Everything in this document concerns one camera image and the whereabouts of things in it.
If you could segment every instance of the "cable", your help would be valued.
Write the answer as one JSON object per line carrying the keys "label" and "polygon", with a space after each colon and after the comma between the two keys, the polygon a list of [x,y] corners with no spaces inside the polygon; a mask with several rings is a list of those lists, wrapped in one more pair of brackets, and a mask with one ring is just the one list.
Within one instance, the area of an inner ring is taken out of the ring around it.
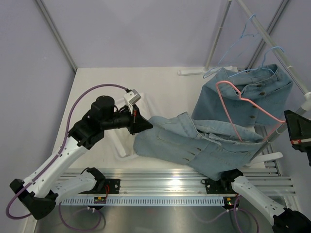
{"label": "cable", "polygon": [[120,108],[119,113],[121,113],[124,109],[127,108],[127,105],[123,106],[122,108]]}
{"label": "cable", "polygon": [[239,229],[239,232],[240,233],[243,233],[242,230],[241,230],[241,227],[240,227],[240,224],[239,224],[239,221],[238,221],[238,216],[237,216],[237,212],[238,210],[242,211],[242,212],[245,212],[247,213],[248,215],[250,215],[252,217],[252,219],[255,221],[256,223],[256,226],[257,226],[257,231],[256,233],[259,233],[259,223],[257,221],[257,219],[255,218],[255,216],[249,212],[248,210],[245,210],[245,209],[242,209],[242,208],[237,208],[237,203],[238,203],[238,200],[240,199],[241,196],[238,196],[238,198],[236,198],[235,202],[234,202],[234,208],[233,209],[230,209],[230,210],[226,210],[222,213],[220,213],[218,216],[216,216],[214,219],[210,220],[210,221],[206,221],[206,220],[203,220],[203,219],[200,219],[196,214],[195,212],[190,208],[190,211],[192,213],[192,215],[199,221],[199,222],[202,222],[202,223],[205,223],[205,224],[210,224],[210,223],[213,223],[215,222],[217,219],[219,219],[221,216],[223,216],[224,214],[226,213],[229,213],[230,211],[233,211],[234,212],[234,218],[235,218],[235,221],[236,221],[236,224],[237,224],[237,227]]}
{"label": "cable", "polygon": [[256,232],[259,233],[259,223],[258,223],[257,219],[255,218],[255,216],[254,216],[251,212],[249,212],[248,210],[241,209],[241,208],[236,208],[237,203],[238,203],[238,200],[239,200],[240,198],[241,198],[241,196],[238,196],[238,197],[235,199],[234,206],[233,206],[234,218],[235,218],[235,222],[236,222],[236,224],[237,224],[237,227],[238,227],[238,229],[239,229],[239,232],[240,232],[240,233],[243,233],[243,231],[242,231],[242,229],[241,229],[241,227],[240,227],[240,225],[239,225],[238,213],[237,213],[238,210],[241,210],[241,211],[243,211],[243,212],[249,214],[249,215],[253,218],[253,220],[255,221],[256,226],[257,226],[257,231],[256,231]]}
{"label": "cable", "polygon": [[229,213],[229,211],[233,211],[233,209],[223,211],[223,212],[220,213],[217,217],[215,217],[214,219],[212,219],[212,220],[210,220],[210,221],[205,221],[205,220],[200,219],[200,218],[195,214],[195,212],[192,210],[191,207],[190,207],[190,211],[192,212],[192,215],[193,215],[199,222],[206,223],[206,224],[210,224],[210,223],[212,223],[212,222],[215,222],[215,221],[216,221],[217,219],[219,219],[222,215],[224,215],[224,214],[226,214],[226,213]]}
{"label": "cable", "polygon": [[110,188],[109,188],[109,186],[108,185],[106,185],[107,186],[107,189],[108,189],[108,191],[106,191],[106,198],[108,197],[108,194],[109,194],[109,192],[110,192]]}
{"label": "cable", "polygon": [[235,47],[236,45],[237,45],[237,43],[241,40],[241,39],[243,39],[244,37],[247,37],[247,36],[252,36],[252,37],[255,37],[255,36],[257,36],[259,33],[256,33],[256,34],[246,34],[246,35],[244,35],[244,33],[245,33],[245,31],[246,31],[246,27],[247,27],[247,24],[251,21],[251,19],[253,18],[253,17],[255,17],[256,15],[255,14],[252,14],[252,16],[247,20],[247,22],[245,23],[245,25],[244,25],[244,29],[243,29],[243,31],[242,31],[242,34],[241,34],[241,36],[239,37],[239,39],[236,41],[236,42],[234,42],[230,47],[229,47],[229,49],[225,52],[225,54],[222,56],[222,58],[219,60],[219,62],[217,63],[217,66],[216,67],[214,67],[214,68],[212,68],[212,69],[209,69],[204,75],[203,75],[203,78],[206,78],[207,77],[207,75],[212,71],[212,70],[214,70],[214,69],[216,69],[216,68],[218,68],[219,67],[219,64],[221,63],[221,61],[227,56],[227,54],[230,52],[230,50],[233,48],[233,47]]}
{"label": "cable", "polygon": [[83,172],[85,172],[86,170],[88,170],[88,169],[89,169],[89,167],[83,169],[83,171],[80,173],[80,175],[81,175]]}
{"label": "cable", "polygon": [[26,184],[17,194],[15,194],[15,196],[9,201],[8,205],[6,206],[6,209],[5,209],[5,214],[8,218],[10,219],[13,219],[13,220],[19,220],[19,219],[23,219],[23,218],[27,218],[29,216],[31,216],[32,214],[29,213],[27,215],[24,215],[24,216],[12,216],[10,214],[10,208],[11,208],[11,205],[13,204],[13,202],[16,200],[16,198],[18,198],[20,196],[20,194],[22,192],[24,192],[31,184],[33,184],[54,162],[55,160],[61,155],[64,147],[65,147],[65,144],[66,144],[66,140],[67,140],[67,134],[68,134],[68,131],[69,131],[69,124],[70,124],[70,119],[71,119],[71,116],[72,116],[72,113],[73,113],[73,110],[74,108],[77,106],[78,102],[89,92],[91,92],[92,90],[95,90],[97,88],[100,88],[100,87],[104,87],[104,86],[112,86],[112,87],[118,87],[118,88],[121,88],[123,90],[125,90],[126,92],[129,90],[127,89],[126,87],[124,86],[120,86],[120,85],[116,85],[116,84],[101,84],[101,85],[97,85],[97,86],[94,86],[90,89],[88,89],[87,91],[85,91],[81,96],[79,96],[79,98],[75,101],[75,103],[73,104],[73,106],[71,107],[70,109],[70,112],[69,112],[69,115],[68,115],[68,119],[67,119],[67,124],[66,124],[66,130],[65,130],[65,135],[64,135],[64,139],[63,139],[63,142],[62,142],[62,145],[57,153],[57,155],[55,155],[51,161],[32,179],[32,182],[29,182],[28,184]]}
{"label": "cable", "polygon": [[59,205],[58,205],[58,213],[59,213],[59,217],[60,217],[60,220],[62,221],[62,223],[63,223],[67,228],[69,228],[69,229],[71,229],[71,230],[74,230],[74,231],[77,231],[77,232],[92,232],[93,230],[95,230],[95,229],[98,228],[99,224],[101,223],[101,220],[102,220],[103,215],[102,215],[102,213],[101,213],[99,210],[96,210],[96,209],[93,209],[93,210],[96,211],[96,212],[98,213],[98,215],[99,215],[99,219],[98,219],[97,224],[96,224],[94,227],[92,227],[91,229],[81,230],[81,229],[74,228],[74,227],[68,225],[67,222],[65,222],[65,220],[64,220],[64,218],[63,218],[63,216],[62,216],[61,202],[60,202]]}

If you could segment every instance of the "pink hanger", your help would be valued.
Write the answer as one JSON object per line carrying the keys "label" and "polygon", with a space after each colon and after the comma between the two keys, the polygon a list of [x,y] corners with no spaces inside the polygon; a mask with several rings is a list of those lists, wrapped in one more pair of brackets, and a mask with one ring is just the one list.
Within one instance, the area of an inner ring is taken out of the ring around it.
{"label": "pink hanger", "polygon": [[273,116],[273,115],[271,115],[270,113],[268,113],[266,110],[264,110],[264,109],[261,108],[259,105],[257,105],[257,104],[255,104],[254,102],[252,102],[250,99],[242,98],[241,91],[240,91],[235,85],[233,85],[232,82],[229,82],[229,81],[219,81],[219,82],[216,83],[216,90],[217,90],[218,96],[219,96],[220,101],[221,101],[221,103],[222,103],[222,105],[223,105],[223,108],[224,108],[224,110],[225,110],[225,113],[226,113],[226,115],[227,115],[227,117],[228,117],[228,119],[229,119],[229,121],[230,121],[230,123],[231,123],[231,125],[232,125],[232,127],[233,127],[233,129],[234,129],[234,131],[235,131],[235,133],[237,134],[237,136],[238,136],[238,138],[239,138],[239,140],[240,140],[241,142],[243,142],[243,141],[242,141],[242,138],[241,138],[241,136],[239,135],[237,129],[235,128],[235,126],[234,126],[234,124],[233,124],[233,122],[232,122],[232,120],[231,120],[231,117],[230,117],[230,115],[229,115],[229,112],[228,112],[228,110],[227,110],[227,108],[226,108],[226,106],[225,106],[225,102],[224,102],[224,100],[223,100],[222,94],[220,93],[220,90],[219,90],[218,85],[221,84],[221,83],[226,83],[226,84],[229,84],[230,86],[232,86],[233,89],[238,93],[240,100],[250,102],[252,105],[256,106],[259,110],[261,110],[262,112],[264,112],[264,113],[267,114],[268,116],[272,117],[272,118],[273,118],[274,120],[276,120],[277,122],[282,123],[282,124],[285,123],[284,120],[277,119],[275,116]]}

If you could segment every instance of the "purple wall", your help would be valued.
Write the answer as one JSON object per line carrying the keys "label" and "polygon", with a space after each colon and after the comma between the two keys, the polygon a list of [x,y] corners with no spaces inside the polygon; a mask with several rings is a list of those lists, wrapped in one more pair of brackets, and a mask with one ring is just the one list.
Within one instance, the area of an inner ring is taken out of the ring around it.
{"label": "purple wall", "polygon": [[[170,67],[205,64],[226,0],[44,2],[78,67]],[[246,2],[267,26],[280,0]],[[246,20],[233,1],[215,61]],[[245,57],[237,64],[245,65]]]}
{"label": "purple wall", "polygon": [[[281,21],[277,25],[272,38],[282,46],[291,64],[296,68],[301,79],[311,90],[309,66],[311,61],[311,1],[291,1]],[[267,55],[267,64],[277,63],[273,53]],[[294,85],[287,101],[287,109],[295,111],[303,103],[304,97],[298,87]],[[291,176],[294,181],[298,201],[303,213],[311,218],[311,167],[307,155],[295,151],[289,142],[287,131],[274,143],[275,149],[283,153],[280,160],[283,175]]]}
{"label": "purple wall", "polygon": [[[0,1],[1,232],[21,232],[9,220],[9,183],[30,175],[52,152],[74,74],[32,0]],[[27,210],[17,201],[16,216]]]}

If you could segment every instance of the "blue hanger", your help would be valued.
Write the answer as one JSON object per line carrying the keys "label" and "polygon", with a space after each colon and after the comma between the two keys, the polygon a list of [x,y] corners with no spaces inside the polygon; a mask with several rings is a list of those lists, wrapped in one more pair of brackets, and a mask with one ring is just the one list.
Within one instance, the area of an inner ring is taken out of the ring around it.
{"label": "blue hanger", "polygon": [[220,61],[217,63],[217,66],[214,67],[213,69],[208,70],[208,71],[204,74],[203,78],[206,78],[207,75],[208,75],[211,71],[213,71],[214,69],[216,69],[216,68],[219,67],[220,62],[227,56],[227,54],[230,52],[230,50],[231,50],[234,46],[236,46],[236,44],[237,44],[241,39],[243,39],[243,38],[246,37],[246,36],[255,37],[256,35],[259,34],[259,33],[256,33],[256,34],[246,34],[246,35],[244,35],[244,33],[245,33],[245,31],[246,31],[247,24],[249,23],[249,21],[250,21],[254,16],[256,16],[256,14],[252,14],[252,16],[247,20],[247,22],[246,22],[245,25],[244,25],[244,29],[243,29],[243,31],[242,31],[242,34],[241,34],[240,38],[239,38],[236,42],[234,42],[234,43],[230,46],[230,48],[225,52],[225,54],[223,55],[223,57],[222,57],[222,58],[220,59]]}
{"label": "blue hanger", "polygon": [[[284,52],[284,49],[283,49],[281,46],[274,46],[274,47],[268,49],[268,50],[266,51],[266,53],[264,54],[263,61],[262,61],[261,65],[259,66],[259,68],[262,68],[262,67],[263,67],[264,62],[266,61],[267,53],[270,52],[271,50],[276,49],[276,48],[279,48],[280,50],[282,50],[282,52]],[[267,70],[271,71],[273,74],[276,74],[276,73],[273,72],[271,69],[268,69],[268,68],[262,68],[262,69],[267,69]]]}
{"label": "blue hanger", "polygon": [[283,49],[281,46],[275,46],[275,47],[272,47],[272,48],[270,48],[270,49],[268,49],[268,50],[266,51],[266,53],[264,54],[264,57],[263,57],[263,61],[262,61],[261,65],[260,65],[258,68],[256,68],[256,69],[246,69],[246,70],[240,71],[240,72],[238,72],[238,73],[236,73],[236,74],[233,74],[233,75],[229,76],[229,78],[231,78],[231,77],[233,77],[233,76],[236,76],[236,75],[238,75],[238,74],[240,74],[240,73],[243,73],[243,72],[246,72],[246,71],[257,70],[257,69],[259,69],[259,68],[269,70],[269,71],[271,71],[273,74],[276,74],[276,73],[275,73],[275,72],[273,72],[271,69],[268,69],[268,68],[262,68],[262,67],[263,67],[264,62],[266,61],[266,56],[267,56],[267,53],[268,53],[268,52],[270,52],[271,50],[276,49],[276,48],[281,49],[281,50],[284,52],[284,49]]}

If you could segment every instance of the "shirt pocket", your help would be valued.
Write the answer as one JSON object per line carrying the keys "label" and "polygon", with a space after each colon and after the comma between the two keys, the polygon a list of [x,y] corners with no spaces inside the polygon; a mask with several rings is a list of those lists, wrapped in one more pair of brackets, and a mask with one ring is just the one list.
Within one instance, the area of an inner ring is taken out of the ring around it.
{"label": "shirt pocket", "polygon": [[208,144],[208,141],[183,137],[165,129],[161,129],[156,138],[159,149],[162,150],[159,159],[184,165],[192,161]]}
{"label": "shirt pocket", "polygon": [[248,151],[228,151],[223,146],[210,153],[211,159],[221,171],[232,170],[244,166],[252,158],[252,153]]}

